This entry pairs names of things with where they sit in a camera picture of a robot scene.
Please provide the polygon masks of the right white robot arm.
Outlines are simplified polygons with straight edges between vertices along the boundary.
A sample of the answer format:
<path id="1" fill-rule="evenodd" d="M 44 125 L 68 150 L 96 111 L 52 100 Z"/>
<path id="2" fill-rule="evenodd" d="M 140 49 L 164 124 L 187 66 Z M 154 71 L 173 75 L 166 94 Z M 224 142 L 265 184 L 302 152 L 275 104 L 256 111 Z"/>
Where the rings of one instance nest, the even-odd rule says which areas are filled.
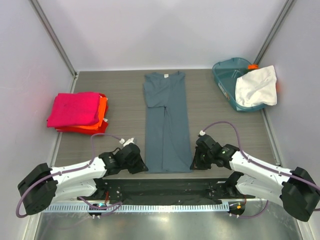
<path id="1" fill-rule="evenodd" d="M 209 189 L 209 197 L 213 200 L 258 197 L 283 207 L 302 222 L 309 221 L 320 202 L 320 190 L 305 169 L 296 167 L 291 170 L 269 164 L 237 146 L 221 146 L 201 131 L 190 168 L 208 170 L 212 165 L 232 171 L 224 183 L 217 183 Z"/>

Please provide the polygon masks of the grey blue t shirt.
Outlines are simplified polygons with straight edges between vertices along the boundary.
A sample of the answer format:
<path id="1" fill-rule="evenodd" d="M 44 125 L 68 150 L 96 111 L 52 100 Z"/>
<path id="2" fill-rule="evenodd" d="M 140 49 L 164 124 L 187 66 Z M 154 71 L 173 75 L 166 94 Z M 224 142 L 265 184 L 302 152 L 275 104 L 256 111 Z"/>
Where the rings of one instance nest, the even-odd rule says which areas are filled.
<path id="1" fill-rule="evenodd" d="M 189 173 L 191 150 L 185 73 L 145 75 L 145 161 L 149 173 Z"/>

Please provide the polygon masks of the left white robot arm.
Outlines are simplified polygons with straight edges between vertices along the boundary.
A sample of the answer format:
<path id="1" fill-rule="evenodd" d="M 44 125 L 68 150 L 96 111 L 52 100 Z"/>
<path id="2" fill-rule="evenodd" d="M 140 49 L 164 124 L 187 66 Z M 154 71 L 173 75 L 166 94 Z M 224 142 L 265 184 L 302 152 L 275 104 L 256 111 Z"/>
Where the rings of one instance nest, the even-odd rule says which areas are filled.
<path id="1" fill-rule="evenodd" d="M 100 200 L 106 195 L 102 179 L 122 170 L 130 174 L 148 171 L 141 150 L 134 143 L 69 166 L 49 167 L 47 163 L 41 163 L 17 186 L 21 199 L 16 215 L 23 218 L 21 206 L 25 214 L 31 216 L 62 200 L 84 197 Z"/>

